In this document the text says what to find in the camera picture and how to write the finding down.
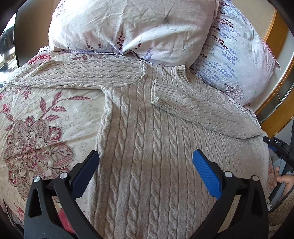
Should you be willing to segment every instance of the human hand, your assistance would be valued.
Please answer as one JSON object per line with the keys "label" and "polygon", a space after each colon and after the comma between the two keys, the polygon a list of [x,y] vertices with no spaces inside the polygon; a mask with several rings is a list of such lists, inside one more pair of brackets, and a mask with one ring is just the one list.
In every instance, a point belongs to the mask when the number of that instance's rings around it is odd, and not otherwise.
{"label": "human hand", "polygon": [[275,169],[274,180],[272,182],[270,189],[274,189],[277,186],[278,182],[284,182],[286,186],[283,191],[283,196],[285,196],[294,186],[294,176],[288,175],[288,174],[279,176],[279,170],[280,170],[280,167],[277,167]]}

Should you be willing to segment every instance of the pillow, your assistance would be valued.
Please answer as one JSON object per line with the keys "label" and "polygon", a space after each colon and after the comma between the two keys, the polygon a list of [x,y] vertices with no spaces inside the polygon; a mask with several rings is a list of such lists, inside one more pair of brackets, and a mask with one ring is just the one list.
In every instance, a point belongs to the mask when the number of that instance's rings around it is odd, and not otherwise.
{"label": "pillow", "polygon": [[189,67],[217,8],[218,0],[61,0],[49,28],[50,49],[131,50],[151,63]]}
{"label": "pillow", "polygon": [[190,69],[205,83],[245,105],[263,92],[276,63],[248,19],[230,0],[220,0],[218,15]]}

